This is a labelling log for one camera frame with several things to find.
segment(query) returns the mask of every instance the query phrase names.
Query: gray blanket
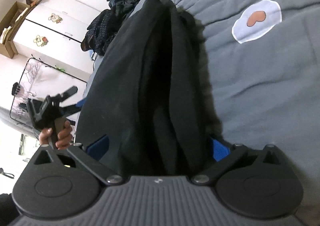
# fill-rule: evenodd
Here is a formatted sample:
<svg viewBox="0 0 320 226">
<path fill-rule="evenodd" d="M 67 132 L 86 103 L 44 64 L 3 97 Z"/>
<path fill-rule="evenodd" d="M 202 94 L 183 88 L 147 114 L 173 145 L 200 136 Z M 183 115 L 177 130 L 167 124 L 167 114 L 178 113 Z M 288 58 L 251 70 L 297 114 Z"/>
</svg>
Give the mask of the gray blanket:
<svg viewBox="0 0 320 226">
<path fill-rule="evenodd" d="M 172 1 L 198 23 L 208 132 L 282 149 L 304 187 L 297 215 L 319 225 L 320 0 Z"/>
</svg>

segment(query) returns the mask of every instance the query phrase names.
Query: silver screw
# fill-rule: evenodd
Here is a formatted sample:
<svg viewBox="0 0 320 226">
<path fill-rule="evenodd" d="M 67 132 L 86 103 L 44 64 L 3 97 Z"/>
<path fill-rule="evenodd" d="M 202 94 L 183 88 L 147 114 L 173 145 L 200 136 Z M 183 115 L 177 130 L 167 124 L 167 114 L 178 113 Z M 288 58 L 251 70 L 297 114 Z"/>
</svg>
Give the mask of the silver screw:
<svg viewBox="0 0 320 226">
<path fill-rule="evenodd" d="M 196 175 L 194 178 L 193 178 L 193 181 L 195 183 L 208 183 L 210 180 L 210 178 L 205 175 L 205 174 L 199 174 L 199 175 Z"/>
<path fill-rule="evenodd" d="M 122 181 L 122 177 L 115 174 L 115 175 L 111 175 L 107 178 L 107 182 L 110 184 L 117 184 L 120 183 Z"/>
</svg>

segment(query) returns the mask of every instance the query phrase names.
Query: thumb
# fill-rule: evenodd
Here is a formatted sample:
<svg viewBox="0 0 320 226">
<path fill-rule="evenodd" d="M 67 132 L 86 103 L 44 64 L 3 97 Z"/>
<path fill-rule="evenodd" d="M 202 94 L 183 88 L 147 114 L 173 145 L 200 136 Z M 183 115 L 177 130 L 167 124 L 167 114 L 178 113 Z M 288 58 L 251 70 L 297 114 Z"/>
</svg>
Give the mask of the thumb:
<svg viewBox="0 0 320 226">
<path fill-rule="evenodd" d="M 51 128 L 44 128 L 40 135 L 39 135 L 39 142 L 40 142 L 40 145 L 43 145 L 43 144 L 49 144 L 49 138 L 52 134 L 52 129 Z"/>
</svg>

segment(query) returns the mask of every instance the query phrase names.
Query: brown heart print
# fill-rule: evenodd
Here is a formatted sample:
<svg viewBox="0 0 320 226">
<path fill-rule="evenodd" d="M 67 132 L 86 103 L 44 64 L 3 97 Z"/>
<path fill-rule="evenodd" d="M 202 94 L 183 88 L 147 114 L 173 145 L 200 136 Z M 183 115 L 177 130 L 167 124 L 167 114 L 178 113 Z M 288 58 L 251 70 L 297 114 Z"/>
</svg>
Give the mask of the brown heart print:
<svg viewBox="0 0 320 226">
<path fill-rule="evenodd" d="M 249 17 L 247 26 L 252 27 L 256 22 L 263 22 L 266 19 L 266 13 L 264 11 L 256 11 Z"/>
</svg>

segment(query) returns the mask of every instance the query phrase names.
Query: hand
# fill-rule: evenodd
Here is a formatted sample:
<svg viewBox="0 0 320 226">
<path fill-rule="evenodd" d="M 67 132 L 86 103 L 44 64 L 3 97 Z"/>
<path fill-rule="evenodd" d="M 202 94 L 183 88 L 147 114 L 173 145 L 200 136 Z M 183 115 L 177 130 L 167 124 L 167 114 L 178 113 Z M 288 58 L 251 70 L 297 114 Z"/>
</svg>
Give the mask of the hand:
<svg viewBox="0 0 320 226">
<path fill-rule="evenodd" d="M 66 149 L 70 146 L 70 141 L 72 140 L 72 127 L 69 121 L 64 123 L 64 129 L 58 133 L 58 141 L 56 142 L 56 147 L 60 149 Z M 39 141 L 40 145 L 49 144 L 49 138 L 52 134 L 52 128 L 44 128 L 40 135 Z"/>
</svg>

